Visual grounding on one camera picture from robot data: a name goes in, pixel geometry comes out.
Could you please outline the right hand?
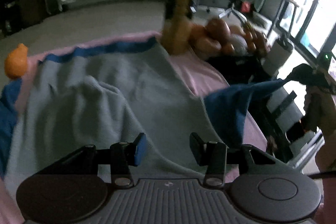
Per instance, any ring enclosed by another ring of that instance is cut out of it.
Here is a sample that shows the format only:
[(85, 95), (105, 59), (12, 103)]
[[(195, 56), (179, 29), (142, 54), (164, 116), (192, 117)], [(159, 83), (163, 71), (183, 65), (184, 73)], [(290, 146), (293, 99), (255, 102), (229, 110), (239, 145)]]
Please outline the right hand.
[(312, 96), (317, 96), (321, 99), (321, 114), (318, 118), (318, 127), (322, 131), (325, 141), (327, 141), (335, 133), (335, 95), (325, 93), (316, 86), (306, 87), (305, 111), (310, 106)]

